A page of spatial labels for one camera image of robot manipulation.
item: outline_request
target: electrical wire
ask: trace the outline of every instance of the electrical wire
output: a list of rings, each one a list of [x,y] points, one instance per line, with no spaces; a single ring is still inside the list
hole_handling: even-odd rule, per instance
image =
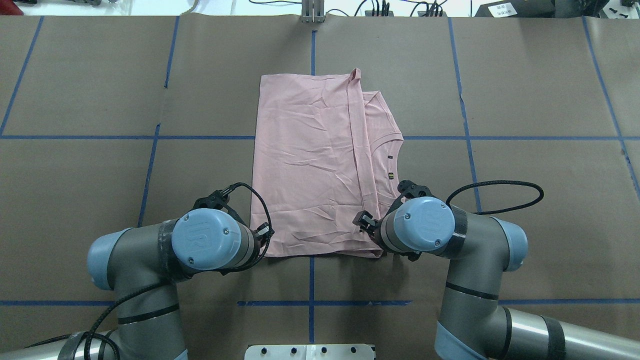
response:
[[[342,11],[342,10],[340,10],[340,9],[331,9],[331,10],[327,10],[327,12],[326,12],[326,13],[330,13],[330,12],[341,12],[341,13],[343,13],[344,15],[349,16],[349,14],[347,14],[346,12],[343,12],[343,11]]]
[[[358,16],[358,12],[360,11],[360,8],[362,7],[362,5],[364,5],[364,3],[366,3],[367,0],[362,0],[362,2],[360,3],[360,5],[358,5],[358,8],[356,9],[356,13],[353,14],[353,16]]]
[[[442,10],[442,7],[438,5],[438,2],[435,1],[431,4],[431,7],[427,6],[427,11],[422,14],[423,17],[434,17],[438,16],[438,12]]]
[[[71,337],[71,334],[60,335],[60,336],[56,336],[55,338],[38,341],[37,343],[31,344],[31,345],[29,345],[27,347],[24,347],[24,348],[39,347],[40,345],[51,344],[51,343],[55,343],[56,341],[69,339],[69,337]]]
[[[413,16],[413,13],[415,12],[415,9],[418,8],[418,6],[425,4],[427,6],[427,11],[429,10],[429,3],[427,3],[426,1],[419,1],[417,3],[415,3],[415,6],[413,7],[413,10],[411,10],[411,14],[409,14],[409,17]]]
[[[153,284],[153,285],[149,285],[146,286],[138,291],[135,291],[127,296],[124,296],[118,300],[116,300],[116,302],[114,302],[111,306],[107,307],[107,309],[102,312],[102,314],[100,315],[100,317],[98,317],[98,319],[95,321],[95,323],[93,323],[93,326],[91,326],[91,329],[88,331],[88,333],[86,334],[86,340],[84,342],[84,360],[91,360],[91,354],[90,354],[90,350],[91,350],[91,340],[94,338],[98,338],[100,339],[101,334],[97,334],[96,330],[98,330],[98,327],[100,327],[100,324],[102,324],[102,322],[104,321],[104,319],[116,308],[118,307],[120,304],[122,304],[125,301],[131,300],[134,297],[137,297],[139,295],[142,295],[146,292],[149,292],[151,290],[160,288],[162,286],[167,285],[168,282],[163,281],[163,282],[159,282],[157,284]],[[117,350],[117,347],[115,348],[115,357],[116,360],[120,359],[120,354]]]
[[[264,250],[262,251],[262,254],[260,254],[251,263],[248,263],[246,265],[240,266],[239,268],[225,269],[225,272],[240,272],[240,271],[247,270],[247,269],[250,269],[250,268],[254,267],[266,255],[267,249],[269,248],[269,243],[271,242],[271,235],[273,234],[272,233],[273,226],[271,225],[271,216],[269,215],[269,210],[267,209],[267,204],[264,203],[264,200],[262,199],[260,194],[258,194],[258,192],[256,192],[251,186],[249,186],[249,185],[247,185],[245,183],[235,183],[235,184],[229,186],[229,188],[237,188],[238,186],[243,186],[243,187],[249,189],[249,191],[251,191],[258,198],[258,200],[260,200],[260,203],[262,204],[262,208],[264,209],[264,214],[267,216],[267,224],[269,226],[269,231],[267,232],[266,240],[264,242]]]
[[[198,7],[199,3],[200,3],[200,0],[193,0],[193,5],[191,5],[191,8],[189,8],[189,10],[183,12],[180,15],[185,15],[185,14],[188,14],[190,12],[193,12],[193,10],[196,10],[196,7]]]
[[[98,333],[93,334],[93,337],[109,345],[109,347],[111,348],[111,351],[113,351],[113,359],[120,360],[120,349],[118,348],[118,345],[116,345],[116,343],[113,340],[107,338],[105,335],[98,334]]]
[[[288,0],[274,0],[274,1],[264,1],[264,2],[249,0],[249,2],[251,4],[276,4],[276,3],[302,4],[301,1],[288,1]]]
[[[473,188],[479,188],[482,186],[489,186],[489,185],[519,185],[519,186],[527,186],[529,188],[534,188],[538,191],[538,197],[533,200],[530,201],[526,204],[522,204],[522,205],[518,205],[518,206],[512,206],[510,208],[504,208],[504,209],[500,209],[500,210],[491,210],[491,211],[480,211],[478,213],[474,213],[474,214],[478,214],[478,215],[491,215],[491,214],[501,214],[501,213],[506,213],[508,211],[513,211],[513,210],[519,210],[519,209],[524,209],[524,208],[528,208],[529,206],[534,206],[535,204],[539,203],[542,198],[544,198],[545,196],[545,192],[542,190],[542,187],[540,187],[540,185],[538,184],[534,184],[534,183],[529,183],[527,181],[518,181],[518,180],[492,180],[492,181],[482,181],[480,183],[473,183],[473,184],[469,184],[469,185],[465,185],[462,186],[461,188],[457,189],[456,191],[452,192],[451,195],[449,195],[449,197],[447,198],[447,201],[445,201],[445,203],[447,204],[447,206],[451,206],[451,200],[453,200],[453,198],[468,189],[473,189]]]

